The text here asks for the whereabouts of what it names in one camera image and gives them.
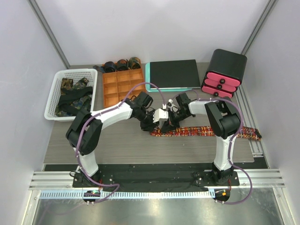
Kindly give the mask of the black notebook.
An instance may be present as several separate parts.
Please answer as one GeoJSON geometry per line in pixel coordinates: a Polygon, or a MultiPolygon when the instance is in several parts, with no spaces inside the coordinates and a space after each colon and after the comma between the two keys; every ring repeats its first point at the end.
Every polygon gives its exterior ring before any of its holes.
{"type": "Polygon", "coordinates": [[[196,60],[150,62],[150,83],[162,89],[200,88],[196,60]]]}

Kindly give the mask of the black tie in basket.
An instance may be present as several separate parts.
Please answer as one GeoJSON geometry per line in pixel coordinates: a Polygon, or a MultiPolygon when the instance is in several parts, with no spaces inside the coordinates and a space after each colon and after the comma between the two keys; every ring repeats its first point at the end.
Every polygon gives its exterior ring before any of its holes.
{"type": "Polygon", "coordinates": [[[76,90],[63,89],[64,95],[60,96],[55,114],[58,117],[76,116],[80,110],[91,110],[92,87],[76,90]]]}

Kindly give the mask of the black pink drawer cabinet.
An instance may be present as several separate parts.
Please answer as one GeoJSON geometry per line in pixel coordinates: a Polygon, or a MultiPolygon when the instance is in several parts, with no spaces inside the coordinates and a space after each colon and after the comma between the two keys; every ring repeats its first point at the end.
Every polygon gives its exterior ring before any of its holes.
{"type": "Polygon", "coordinates": [[[232,98],[242,84],[247,60],[245,55],[216,49],[209,62],[201,90],[215,97],[232,98]]]}

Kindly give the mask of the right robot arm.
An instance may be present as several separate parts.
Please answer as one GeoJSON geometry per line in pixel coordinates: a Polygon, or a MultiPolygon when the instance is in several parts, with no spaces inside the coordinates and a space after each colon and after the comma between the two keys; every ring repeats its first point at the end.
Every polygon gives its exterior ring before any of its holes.
{"type": "Polygon", "coordinates": [[[233,176],[233,147],[237,132],[242,128],[242,114],[229,97],[191,100],[185,92],[175,97],[178,106],[169,106],[169,119],[161,133],[175,131],[180,122],[190,116],[207,115],[216,136],[216,156],[212,163],[212,181],[225,185],[233,176]]]}

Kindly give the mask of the orange compartment tray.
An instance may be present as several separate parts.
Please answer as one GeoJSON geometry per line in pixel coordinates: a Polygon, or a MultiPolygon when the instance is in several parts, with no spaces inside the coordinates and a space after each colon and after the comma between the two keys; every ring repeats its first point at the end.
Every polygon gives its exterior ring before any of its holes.
{"type": "Polygon", "coordinates": [[[103,106],[108,108],[122,101],[137,84],[144,82],[143,70],[134,69],[102,74],[103,106]]]}

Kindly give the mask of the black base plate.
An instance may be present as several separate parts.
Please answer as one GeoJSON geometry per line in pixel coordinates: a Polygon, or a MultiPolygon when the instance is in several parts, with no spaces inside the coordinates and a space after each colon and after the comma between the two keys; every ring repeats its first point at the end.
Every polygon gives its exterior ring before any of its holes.
{"type": "Polygon", "coordinates": [[[74,188],[95,188],[104,184],[105,191],[119,192],[194,192],[213,186],[237,187],[238,171],[217,172],[211,163],[191,164],[101,164],[88,179],[76,165],[46,165],[47,172],[66,171],[74,188]]]}

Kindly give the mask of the aluminium rail frame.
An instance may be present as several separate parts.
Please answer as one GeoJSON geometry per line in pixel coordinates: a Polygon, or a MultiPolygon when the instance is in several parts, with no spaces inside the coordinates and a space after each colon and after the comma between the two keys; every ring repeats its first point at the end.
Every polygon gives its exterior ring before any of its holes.
{"type": "MultiPolygon", "coordinates": [[[[284,188],[285,184],[278,169],[248,169],[253,188],[284,188]]],[[[71,189],[73,177],[66,171],[34,172],[29,189],[71,189]]]]}

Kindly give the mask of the dark floral tie in basket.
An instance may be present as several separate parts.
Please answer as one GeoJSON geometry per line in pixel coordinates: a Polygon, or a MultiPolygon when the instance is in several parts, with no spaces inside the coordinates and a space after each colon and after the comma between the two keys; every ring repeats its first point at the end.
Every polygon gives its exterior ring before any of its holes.
{"type": "Polygon", "coordinates": [[[61,96],[55,109],[56,116],[76,116],[81,109],[89,112],[93,88],[88,84],[89,80],[85,77],[76,83],[73,79],[63,78],[60,87],[61,96]]]}

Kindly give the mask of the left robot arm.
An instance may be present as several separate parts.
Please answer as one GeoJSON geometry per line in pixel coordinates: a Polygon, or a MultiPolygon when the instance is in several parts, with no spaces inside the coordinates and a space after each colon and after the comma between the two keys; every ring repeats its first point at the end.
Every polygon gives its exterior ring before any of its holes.
{"type": "Polygon", "coordinates": [[[95,149],[102,130],[119,121],[135,118],[139,120],[142,131],[153,132],[159,123],[153,121],[155,110],[147,111],[152,103],[153,98],[142,91],[137,97],[126,98],[105,110],[93,113],[79,111],[66,132],[66,139],[75,149],[75,155],[84,173],[83,181],[89,187],[95,187],[100,181],[95,149]]]}

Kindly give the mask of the rolled brown floral tie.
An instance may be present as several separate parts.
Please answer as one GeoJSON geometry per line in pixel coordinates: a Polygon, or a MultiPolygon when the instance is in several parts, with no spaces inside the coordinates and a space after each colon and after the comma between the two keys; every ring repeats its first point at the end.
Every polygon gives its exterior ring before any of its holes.
{"type": "Polygon", "coordinates": [[[128,60],[121,59],[116,63],[117,71],[126,71],[128,70],[128,60]]]}

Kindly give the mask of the white perforated plastic basket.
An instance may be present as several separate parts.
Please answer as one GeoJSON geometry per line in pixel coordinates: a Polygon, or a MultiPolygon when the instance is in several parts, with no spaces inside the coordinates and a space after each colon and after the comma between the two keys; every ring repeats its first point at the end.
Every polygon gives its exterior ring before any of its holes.
{"type": "Polygon", "coordinates": [[[44,118],[73,121],[81,108],[93,111],[98,72],[95,69],[67,69],[54,76],[44,118]]]}

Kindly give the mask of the multicoloured plaid tie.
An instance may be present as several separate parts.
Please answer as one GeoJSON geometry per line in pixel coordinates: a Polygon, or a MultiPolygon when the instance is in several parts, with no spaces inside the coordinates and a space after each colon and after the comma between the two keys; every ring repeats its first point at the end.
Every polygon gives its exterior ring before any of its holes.
{"type": "MultiPolygon", "coordinates": [[[[210,126],[199,127],[180,127],[173,131],[163,133],[159,127],[154,128],[150,133],[156,137],[172,137],[172,136],[215,136],[210,126]]],[[[241,131],[237,135],[238,138],[244,138],[254,141],[261,141],[262,135],[256,128],[242,127],[241,131]]]]}

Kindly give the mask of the teal tray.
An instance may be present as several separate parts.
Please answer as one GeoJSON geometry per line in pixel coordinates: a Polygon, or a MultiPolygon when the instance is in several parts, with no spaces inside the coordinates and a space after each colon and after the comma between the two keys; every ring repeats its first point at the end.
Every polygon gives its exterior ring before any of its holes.
{"type": "MultiPolygon", "coordinates": [[[[150,63],[145,64],[145,82],[150,82],[150,63]]],[[[158,92],[156,88],[151,88],[150,84],[145,84],[146,90],[148,92],[158,92]]],[[[188,91],[191,90],[191,88],[174,88],[174,89],[162,89],[159,88],[162,92],[180,92],[180,91],[188,91]]]]}

